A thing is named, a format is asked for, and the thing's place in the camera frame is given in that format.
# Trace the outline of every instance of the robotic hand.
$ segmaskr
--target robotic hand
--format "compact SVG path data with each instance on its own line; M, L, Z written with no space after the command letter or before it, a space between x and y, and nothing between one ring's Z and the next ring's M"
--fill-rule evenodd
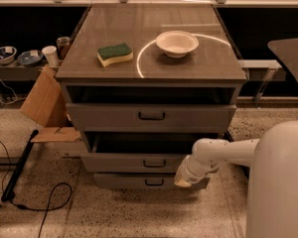
M175 184L190 186L224 162L250 167L246 238L298 238L298 120L274 126L260 140L197 141Z

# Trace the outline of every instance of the brown cardboard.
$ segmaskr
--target brown cardboard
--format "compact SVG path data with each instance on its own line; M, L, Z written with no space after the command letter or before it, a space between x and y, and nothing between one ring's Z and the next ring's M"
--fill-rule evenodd
M55 74L48 65L43 68L20 110L43 127L67 126L66 103Z
M40 133L34 137L31 142L66 142L66 141L81 141L79 131L76 131L74 127L47 127L43 128Z

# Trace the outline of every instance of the bowl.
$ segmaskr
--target bowl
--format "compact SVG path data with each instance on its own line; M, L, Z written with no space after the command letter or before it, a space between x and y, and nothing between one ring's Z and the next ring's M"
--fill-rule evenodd
M0 48L0 63L9 64L14 60L17 49L14 47L6 46Z
M18 63L26 67L31 67L40 64L43 57L44 55L41 51L23 52L18 56Z
M159 35L156 44L168 57L180 59L195 50L199 45L199 41L190 33L169 31Z

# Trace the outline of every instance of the concrete floor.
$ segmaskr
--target concrete floor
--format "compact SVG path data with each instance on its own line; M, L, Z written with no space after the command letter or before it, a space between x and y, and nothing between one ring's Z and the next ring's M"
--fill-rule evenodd
M240 104L229 131L235 141L258 138L275 124L297 118L296 103L270 100L260 108ZM18 106L0 109L0 140L10 156L22 154L34 129L41 127ZM70 202L48 213L41 237L244 237L248 182L240 167L221 166L210 174L208 187L198 191L112 190L93 183L80 162L79 148L83 145L35 144L14 189L14 203L44 209L57 183L72 187ZM0 157L6 157L1 145ZM0 198L5 174L0 171ZM68 195L69 189L60 186L51 206L62 204ZM38 237L45 212L0 203L0 238Z

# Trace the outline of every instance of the green and yellow sponge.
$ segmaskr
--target green and yellow sponge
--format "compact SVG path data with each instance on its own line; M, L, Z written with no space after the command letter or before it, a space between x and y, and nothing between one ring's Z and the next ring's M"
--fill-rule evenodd
M97 57L101 64L106 67L112 63L123 62L133 59L132 50L125 43L116 46L100 48Z

